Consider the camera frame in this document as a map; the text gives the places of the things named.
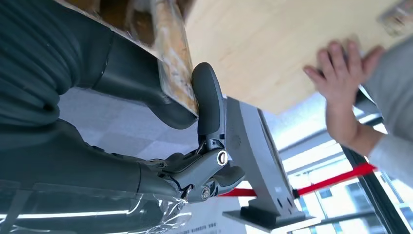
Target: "floor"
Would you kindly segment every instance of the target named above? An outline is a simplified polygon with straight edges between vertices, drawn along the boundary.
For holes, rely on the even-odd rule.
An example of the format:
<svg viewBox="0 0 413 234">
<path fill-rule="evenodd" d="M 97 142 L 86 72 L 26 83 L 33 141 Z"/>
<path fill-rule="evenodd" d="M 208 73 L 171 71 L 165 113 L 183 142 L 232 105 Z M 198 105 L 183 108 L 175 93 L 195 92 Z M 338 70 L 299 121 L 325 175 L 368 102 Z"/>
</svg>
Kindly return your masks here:
<svg viewBox="0 0 413 234">
<path fill-rule="evenodd" d="M 73 88 L 61 96 L 59 107 L 60 118 L 76 126 L 87 143 L 108 153 L 166 158 L 198 146 L 196 123 L 172 129 L 137 102 Z"/>
</svg>

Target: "red rope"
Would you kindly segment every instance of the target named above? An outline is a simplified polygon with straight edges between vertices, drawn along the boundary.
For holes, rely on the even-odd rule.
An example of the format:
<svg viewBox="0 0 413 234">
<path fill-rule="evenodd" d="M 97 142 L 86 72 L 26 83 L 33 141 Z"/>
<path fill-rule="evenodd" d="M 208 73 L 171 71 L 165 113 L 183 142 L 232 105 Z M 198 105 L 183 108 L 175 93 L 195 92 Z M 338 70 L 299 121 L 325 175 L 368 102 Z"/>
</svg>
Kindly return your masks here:
<svg viewBox="0 0 413 234">
<path fill-rule="evenodd" d="M 321 181 L 319 183 L 310 185 L 305 188 L 301 188 L 297 190 L 298 196 L 302 196 L 305 194 L 312 193 L 314 191 L 320 190 L 325 187 L 330 187 L 332 185 L 338 184 L 340 182 L 359 177 L 359 176 L 365 176 L 367 174 L 372 173 L 375 169 L 377 169 L 375 166 L 369 163 L 362 163 L 358 166 L 356 166 L 353 170 L 340 174 L 338 176 L 335 176 L 333 178 Z M 252 189 L 234 189 L 229 193 L 222 194 L 220 196 L 257 196 Z"/>
</svg>

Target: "bolt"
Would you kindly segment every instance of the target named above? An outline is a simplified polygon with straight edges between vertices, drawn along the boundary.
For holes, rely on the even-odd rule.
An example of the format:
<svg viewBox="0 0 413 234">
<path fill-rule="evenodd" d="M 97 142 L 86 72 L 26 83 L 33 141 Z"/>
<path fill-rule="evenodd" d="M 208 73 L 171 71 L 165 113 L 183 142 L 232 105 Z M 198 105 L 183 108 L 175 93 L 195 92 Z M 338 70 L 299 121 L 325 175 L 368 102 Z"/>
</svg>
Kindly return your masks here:
<svg viewBox="0 0 413 234">
<path fill-rule="evenodd" d="M 211 190 L 209 189 L 209 187 L 205 187 L 204 189 L 202 189 L 201 197 L 203 200 L 207 199 L 210 195 Z"/>
</svg>

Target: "human hand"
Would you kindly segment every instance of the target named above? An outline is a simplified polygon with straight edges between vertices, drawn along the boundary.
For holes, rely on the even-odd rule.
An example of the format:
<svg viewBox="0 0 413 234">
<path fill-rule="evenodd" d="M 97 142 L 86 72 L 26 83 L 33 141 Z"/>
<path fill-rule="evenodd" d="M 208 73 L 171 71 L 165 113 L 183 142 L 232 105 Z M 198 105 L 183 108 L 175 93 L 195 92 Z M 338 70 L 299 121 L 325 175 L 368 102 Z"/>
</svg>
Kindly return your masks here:
<svg viewBox="0 0 413 234">
<path fill-rule="evenodd" d="M 384 48 L 377 46 L 362 59 L 357 44 L 349 40 L 347 51 L 346 61 L 342 46 L 333 41 L 328 48 L 318 52 L 317 59 L 322 73 L 313 66 L 304 67 L 304 72 L 327 99 L 327 103 L 339 108 L 354 104 L 358 86 L 372 75 Z"/>
</svg>

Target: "wooden board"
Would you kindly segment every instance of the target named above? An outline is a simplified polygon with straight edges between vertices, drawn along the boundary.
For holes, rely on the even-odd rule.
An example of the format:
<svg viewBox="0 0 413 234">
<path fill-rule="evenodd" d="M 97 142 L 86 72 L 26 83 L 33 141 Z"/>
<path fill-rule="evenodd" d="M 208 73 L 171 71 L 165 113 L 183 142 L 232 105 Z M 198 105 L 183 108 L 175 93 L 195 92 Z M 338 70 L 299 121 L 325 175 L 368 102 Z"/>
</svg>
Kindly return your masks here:
<svg viewBox="0 0 413 234">
<path fill-rule="evenodd" d="M 377 22 L 396 0 L 199 0 L 187 19 L 192 62 L 214 68 L 224 94 L 279 114 L 315 92 L 301 68 L 332 39 L 389 47 Z"/>
</svg>

